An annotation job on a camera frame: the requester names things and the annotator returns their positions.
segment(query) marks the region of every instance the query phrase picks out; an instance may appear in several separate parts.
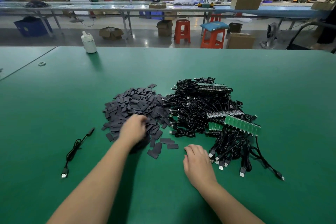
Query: blue cushion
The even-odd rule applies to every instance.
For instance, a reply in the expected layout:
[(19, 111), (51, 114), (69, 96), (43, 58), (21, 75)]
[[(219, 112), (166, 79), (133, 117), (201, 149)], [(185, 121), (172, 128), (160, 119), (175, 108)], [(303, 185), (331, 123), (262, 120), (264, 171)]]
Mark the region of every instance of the blue cushion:
[(225, 29), (229, 28), (228, 24), (225, 24), (224, 22), (221, 22), (221, 21), (213, 21), (213, 22), (202, 24), (200, 26), (206, 29), (207, 31), (214, 31), (214, 30), (221, 29), (221, 28), (225, 28)]

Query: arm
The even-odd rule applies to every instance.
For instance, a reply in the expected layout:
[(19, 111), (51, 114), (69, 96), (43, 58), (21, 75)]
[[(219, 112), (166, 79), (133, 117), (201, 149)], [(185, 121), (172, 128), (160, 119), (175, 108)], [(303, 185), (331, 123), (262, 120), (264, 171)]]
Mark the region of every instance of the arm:
[(146, 117), (131, 116), (94, 169), (53, 213), (48, 224), (106, 223), (116, 196), (129, 151), (145, 134)]
[(263, 223), (217, 183), (208, 152), (202, 146), (191, 144), (184, 149), (187, 152), (183, 160), (185, 174), (222, 223)]

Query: white plastic container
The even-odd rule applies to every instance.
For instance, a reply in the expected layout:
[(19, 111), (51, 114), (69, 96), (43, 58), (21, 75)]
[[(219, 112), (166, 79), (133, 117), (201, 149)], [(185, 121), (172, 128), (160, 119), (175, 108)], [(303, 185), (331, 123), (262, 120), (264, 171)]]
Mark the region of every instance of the white plastic container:
[(85, 31), (82, 31), (82, 42), (84, 45), (84, 48), (87, 53), (95, 53), (97, 52), (97, 47), (95, 44), (95, 40), (93, 39), (93, 36), (89, 33), (86, 33)]

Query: forearm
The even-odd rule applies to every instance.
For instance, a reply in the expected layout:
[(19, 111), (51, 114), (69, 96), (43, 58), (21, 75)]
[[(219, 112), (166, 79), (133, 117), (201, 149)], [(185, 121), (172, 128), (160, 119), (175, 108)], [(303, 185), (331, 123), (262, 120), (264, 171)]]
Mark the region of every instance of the forearm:
[(263, 223), (219, 184), (205, 186), (199, 193), (224, 224)]
[(119, 138), (52, 215), (51, 223), (106, 223), (131, 147)]

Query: blue plastic crate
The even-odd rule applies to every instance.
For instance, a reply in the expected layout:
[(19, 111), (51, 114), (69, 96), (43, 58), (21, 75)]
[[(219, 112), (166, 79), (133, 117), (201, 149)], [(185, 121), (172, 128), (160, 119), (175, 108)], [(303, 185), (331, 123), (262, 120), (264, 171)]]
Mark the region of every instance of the blue plastic crate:
[[(163, 12), (152, 12), (152, 15), (163, 15)], [(163, 20), (163, 17), (152, 17), (154, 20)]]
[[(146, 14), (146, 19), (150, 19), (151, 18), (151, 12), (145, 12)], [(139, 12), (139, 15), (145, 15), (144, 12)]]
[[(44, 21), (47, 24), (50, 32), (52, 32), (53, 30), (50, 27), (48, 20), (44, 19)], [(21, 35), (25, 37), (38, 37), (48, 34), (40, 18), (28, 16), (23, 18), (23, 20), (15, 21), (14, 24), (20, 31)]]

